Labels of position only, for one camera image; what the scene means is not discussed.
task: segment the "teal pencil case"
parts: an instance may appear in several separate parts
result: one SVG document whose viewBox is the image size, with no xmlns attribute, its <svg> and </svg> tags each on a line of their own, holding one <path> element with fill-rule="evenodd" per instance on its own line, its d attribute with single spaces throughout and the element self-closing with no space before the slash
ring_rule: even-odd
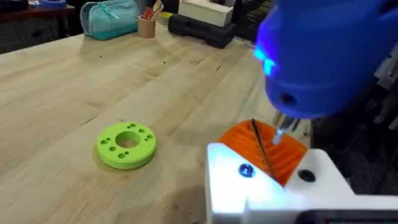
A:
<svg viewBox="0 0 398 224">
<path fill-rule="evenodd" d="M 87 2 L 80 11 L 85 34 L 108 40 L 137 30 L 139 8 L 134 0 Z"/>
</svg>

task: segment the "drill bit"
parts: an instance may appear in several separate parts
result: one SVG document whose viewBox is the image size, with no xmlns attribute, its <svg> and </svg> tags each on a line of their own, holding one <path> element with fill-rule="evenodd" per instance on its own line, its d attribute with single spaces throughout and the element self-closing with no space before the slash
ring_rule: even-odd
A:
<svg viewBox="0 0 398 224">
<path fill-rule="evenodd" d="M 274 180 L 276 180 L 276 179 L 275 179 L 274 170 L 272 169 L 271 164 L 269 163 L 269 160 L 268 160 L 268 157 L 267 157 L 267 153 L 266 153 L 266 151 L 264 150 L 264 147 L 262 146 L 260 132 L 259 132 L 259 129 L 258 129 L 258 127 L 257 127 L 256 120 L 255 120 L 254 118 L 251 119 L 251 126 L 253 127 L 254 133 L 256 134 L 256 138 L 257 138 L 257 141 L 259 142 L 262 155 L 263 155 L 264 158 L 266 159 L 266 165 L 269 167 L 269 173 L 270 173 L 271 177 L 272 177 Z"/>
</svg>

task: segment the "black case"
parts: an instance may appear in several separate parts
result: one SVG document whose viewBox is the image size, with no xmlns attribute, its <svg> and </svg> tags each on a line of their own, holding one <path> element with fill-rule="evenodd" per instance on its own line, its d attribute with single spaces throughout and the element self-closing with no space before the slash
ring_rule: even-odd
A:
<svg viewBox="0 0 398 224">
<path fill-rule="evenodd" d="M 235 25 L 218 27 L 213 24 L 174 14 L 169 18 L 169 32 L 177 35 L 190 35 L 206 41 L 210 46 L 223 49 L 235 36 Z"/>
</svg>

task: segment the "white box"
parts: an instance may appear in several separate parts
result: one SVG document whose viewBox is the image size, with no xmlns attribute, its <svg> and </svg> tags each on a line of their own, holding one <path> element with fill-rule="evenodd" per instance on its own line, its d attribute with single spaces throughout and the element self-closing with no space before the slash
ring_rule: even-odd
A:
<svg viewBox="0 0 398 224">
<path fill-rule="evenodd" d="M 231 22 L 233 7 L 201 0 L 180 2 L 178 13 L 202 22 L 224 27 Z"/>
</svg>

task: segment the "black screw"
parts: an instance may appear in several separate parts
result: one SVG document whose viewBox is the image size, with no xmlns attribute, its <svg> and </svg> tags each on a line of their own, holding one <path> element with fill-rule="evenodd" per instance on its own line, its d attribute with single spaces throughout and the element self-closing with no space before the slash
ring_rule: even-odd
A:
<svg viewBox="0 0 398 224">
<path fill-rule="evenodd" d="M 254 177 L 254 169 L 250 164 L 242 164 L 239 166 L 239 173 L 244 177 Z"/>
<path fill-rule="evenodd" d="M 309 182 L 309 183 L 315 182 L 315 180 L 317 179 L 317 178 L 315 178 L 315 175 L 313 174 L 313 172 L 310 170 L 299 170 L 297 172 L 297 174 L 302 180 Z"/>
</svg>

